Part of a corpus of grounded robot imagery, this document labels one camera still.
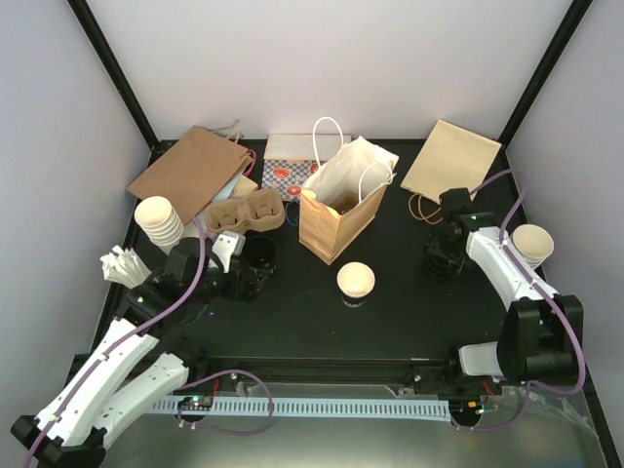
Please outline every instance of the stack of paper cups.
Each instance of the stack of paper cups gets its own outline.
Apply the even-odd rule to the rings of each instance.
[[[149,197],[140,202],[135,210],[135,221],[152,244],[165,254],[177,245],[184,231],[176,210],[165,197]]]
[[[535,224],[523,224],[511,235],[516,250],[533,270],[555,249],[555,241],[546,229]]]

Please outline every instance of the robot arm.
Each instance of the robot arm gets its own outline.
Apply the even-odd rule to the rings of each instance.
[[[456,350],[455,372],[504,377],[511,383],[576,376],[578,365],[569,337],[535,286],[557,303],[580,341],[583,307],[578,299],[559,295],[532,271],[505,233],[506,248],[530,272],[528,277],[521,274],[503,250],[492,213],[476,211],[467,189],[449,190],[440,201],[444,222],[434,227],[427,244],[425,273],[437,280],[455,278],[469,258],[484,271],[507,310],[497,342]]]
[[[217,295],[250,301],[266,283],[270,272],[250,268],[236,259],[244,242],[243,236],[227,231],[213,245],[207,241],[207,267],[187,301],[144,334],[131,336],[104,356],[112,343],[158,315],[188,288],[197,270],[199,245],[197,239],[182,239],[172,249],[164,270],[152,273],[142,285],[129,291],[102,342],[60,394],[36,416],[21,416],[15,422],[11,429],[14,436],[30,448],[53,421],[35,452],[37,458],[55,468],[98,467],[105,451],[126,428],[162,397],[186,383],[189,374],[201,367],[200,347],[170,342],[169,331],[198,318]],[[159,343],[166,352],[148,370],[118,390],[135,365]],[[96,361],[100,361],[96,369],[78,385]],[[72,391],[75,395],[61,417],[56,417]]]

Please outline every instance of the white cable tray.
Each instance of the white cable tray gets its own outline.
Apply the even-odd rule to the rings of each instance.
[[[169,396],[147,414],[177,414],[184,397]],[[360,417],[370,419],[425,419],[450,421],[449,403],[435,400],[351,400],[319,398],[274,398],[277,417]],[[219,416],[266,416],[266,398],[215,397],[210,410],[190,409],[182,414]]]

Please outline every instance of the black frame pole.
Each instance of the black frame pole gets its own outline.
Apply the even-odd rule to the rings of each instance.
[[[145,138],[147,146],[153,150],[158,146],[159,139],[156,137],[152,126],[149,124],[143,109],[138,103],[137,96],[126,79],[126,75],[124,75],[121,65],[113,54],[112,49],[108,45],[104,33],[99,28],[98,21],[91,11],[91,8],[89,8],[87,0],[67,0],[67,3],[74,11],[76,18],[80,21],[87,37],[94,46],[99,59],[119,92],[119,96],[121,96],[121,99],[133,116],[133,119],[135,119],[136,126],[143,135],[143,138]]]
[[[537,68],[533,72],[533,76],[530,77],[528,84],[526,85],[523,94],[516,104],[516,108],[511,114],[511,117],[507,121],[502,134],[498,138],[498,142],[503,146],[509,146],[512,139],[516,135],[516,132],[522,125],[525,117],[527,117],[528,111],[535,102],[537,95],[541,91],[544,83],[548,79],[550,72],[557,64],[559,57],[564,52],[570,38],[574,34],[576,27],[581,22],[587,9],[589,9],[593,0],[572,0],[564,18],[562,19],[557,32],[550,41],[546,52],[542,56],[542,59],[537,64]]]

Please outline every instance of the white wall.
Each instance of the white wall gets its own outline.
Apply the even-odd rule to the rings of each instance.
[[[160,138],[236,118],[247,137],[310,133],[328,114],[367,137],[442,118],[498,138],[570,0],[89,3]]]
[[[549,280],[585,307],[584,348],[624,456],[624,3],[594,2],[510,147],[529,219],[555,238]]]
[[[13,421],[89,350],[98,259],[123,241],[149,151],[66,2],[3,2],[0,44],[0,465],[14,467]]]

